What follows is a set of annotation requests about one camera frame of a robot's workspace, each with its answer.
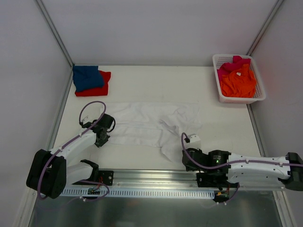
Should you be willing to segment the white t shirt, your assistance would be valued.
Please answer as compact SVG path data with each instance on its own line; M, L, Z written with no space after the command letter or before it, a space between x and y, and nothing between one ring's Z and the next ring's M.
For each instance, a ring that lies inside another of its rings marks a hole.
M195 103L115 102L106 106L106 113L116 121L111 144L160 148L174 163L182 159L181 134L197 134L202 127Z

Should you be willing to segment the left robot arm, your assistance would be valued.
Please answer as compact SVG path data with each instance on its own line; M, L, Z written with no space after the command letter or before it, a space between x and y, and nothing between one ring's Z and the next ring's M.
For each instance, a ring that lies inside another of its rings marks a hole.
M76 139L68 145L61 145L49 151L40 149L35 153L26 186L51 199L57 198L65 186L71 184L102 183L98 164L83 159L79 163L70 162L90 146L102 147L108 142L108 135L116 126L114 117L104 114L97 121L80 123L81 130Z

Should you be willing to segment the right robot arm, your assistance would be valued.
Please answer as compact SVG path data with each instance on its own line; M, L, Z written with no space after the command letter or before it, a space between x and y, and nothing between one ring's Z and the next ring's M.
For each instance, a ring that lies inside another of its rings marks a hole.
M303 189L303 160L293 152L282 157L248 157L223 150L204 154L202 150L182 151L187 171L196 172L198 187L280 186L292 191Z

